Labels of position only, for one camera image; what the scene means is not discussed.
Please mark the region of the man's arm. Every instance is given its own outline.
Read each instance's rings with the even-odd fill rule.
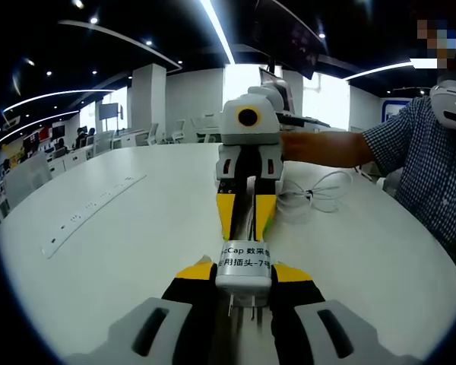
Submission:
[[[285,160],[330,167],[355,167],[375,159],[361,133],[286,132],[281,137]]]

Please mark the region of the window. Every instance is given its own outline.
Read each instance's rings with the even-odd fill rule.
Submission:
[[[119,104],[119,113],[121,108],[123,108],[123,119],[122,115],[119,114],[118,117],[118,129],[128,128],[128,116],[127,116],[127,87],[113,91],[111,94],[105,95],[103,98],[103,104]],[[103,131],[115,131],[117,129],[116,118],[108,118],[102,120]]]
[[[312,80],[303,78],[302,114],[332,128],[348,130],[350,124],[350,85],[347,81],[315,72]]]
[[[79,126],[86,126],[88,128],[88,131],[92,128],[97,127],[95,118],[95,102],[86,105],[79,111]]]
[[[267,65],[225,65],[223,79],[223,105],[228,100],[233,100],[246,94],[249,87],[260,86],[260,67]],[[275,75],[282,77],[282,67],[275,66]]]

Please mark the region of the round white table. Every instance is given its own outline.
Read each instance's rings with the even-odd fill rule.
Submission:
[[[109,327],[176,273],[222,244],[215,202],[217,144],[122,148],[48,182],[0,226],[0,249],[17,298],[60,357],[90,353]],[[308,188],[334,169],[287,163]],[[62,220],[126,176],[147,176],[81,226],[47,259],[41,245]],[[305,224],[277,219],[273,262],[309,273],[325,299],[376,327],[397,355],[424,358],[456,317],[456,268],[408,211],[361,176],[332,214]]]

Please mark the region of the robot camera lens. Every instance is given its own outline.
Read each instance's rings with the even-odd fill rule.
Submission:
[[[257,120],[258,116],[257,113],[251,109],[244,109],[238,115],[238,120],[242,123],[245,127],[251,127],[254,125]]]

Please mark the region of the white cable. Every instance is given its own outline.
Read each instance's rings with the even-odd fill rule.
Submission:
[[[337,174],[347,176],[349,183],[339,186],[321,186],[323,181],[329,176]],[[277,197],[277,210],[283,217],[288,217],[291,223],[297,223],[301,219],[302,221],[307,221],[311,207],[324,213],[333,213],[337,211],[336,200],[345,195],[352,184],[353,177],[346,171],[333,171],[328,175],[324,175],[309,190],[305,190],[298,183],[287,179]],[[331,194],[331,191],[334,190],[340,191],[336,194]]]

